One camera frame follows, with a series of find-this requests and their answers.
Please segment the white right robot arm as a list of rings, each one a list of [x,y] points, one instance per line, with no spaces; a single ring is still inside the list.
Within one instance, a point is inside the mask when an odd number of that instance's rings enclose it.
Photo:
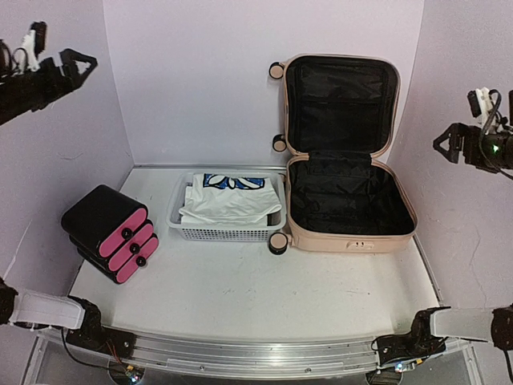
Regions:
[[[462,156],[478,170],[511,180],[512,122],[499,111],[501,93],[476,88],[467,93],[467,100],[476,124],[451,124],[433,140],[433,149],[452,164]],[[411,355],[421,355],[433,345],[435,336],[487,342],[508,354],[512,352],[512,306],[432,310],[429,326],[422,324],[408,332],[403,347]]]

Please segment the white perforated plastic basket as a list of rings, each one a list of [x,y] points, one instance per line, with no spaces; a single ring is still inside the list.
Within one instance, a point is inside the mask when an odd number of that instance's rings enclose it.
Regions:
[[[196,173],[215,173],[226,176],[268,177],[282,203],[281,223],[276,226],[255,225],[198,225],[184,224],[179,208],[184,205],[185,189],[192,183]],[[169,228],[176,230],[183,238],[190,241],[267,241],[269,237],[283,229],[286,223],[285,187],[283,176],[277,172],[245,172],[241,170],[213,170],[186,172],[182,174],[168,202],[166,222]]]

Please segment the black pink drawer organizer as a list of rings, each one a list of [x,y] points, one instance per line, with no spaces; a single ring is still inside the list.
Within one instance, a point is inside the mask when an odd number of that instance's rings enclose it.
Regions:
[[[146,267],[160,243],[147,206],[105,184],[68,209],[61,226],[79,255],[117,285]]]

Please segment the beige hard-shell suitcase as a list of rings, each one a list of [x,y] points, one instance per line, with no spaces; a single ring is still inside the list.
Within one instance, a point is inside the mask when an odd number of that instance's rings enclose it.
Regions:
[[[418,225],[414,208],[381,156],[392,142],[400,75],[385,59],[298,55],[269,66],[281,81],[288,152],[287,226],[269,251],[291,247],[323,253],[393,253]]]

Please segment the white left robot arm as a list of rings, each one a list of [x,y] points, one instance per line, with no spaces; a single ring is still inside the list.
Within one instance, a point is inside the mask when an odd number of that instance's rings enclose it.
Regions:
[[[72,49],[59,53],[60,66],[52,58],[38,60],[45,39],[30,30],[14,51],[1,43],[1,124],[20,115],[40,111],[78,90],[98,66],[96,58]],[[66,298],[33,290],[17,290],[1,277],[1,324],[24,329],[75,330],[77,338],[92,351],[107,344],[100,327],[100,310],[83,298]]]

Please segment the black garment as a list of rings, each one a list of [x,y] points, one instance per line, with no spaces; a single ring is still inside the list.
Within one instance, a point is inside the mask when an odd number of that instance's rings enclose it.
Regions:
[[[267,215],[267,226],[276,226],[281,223],[280,212],[270,213]]]

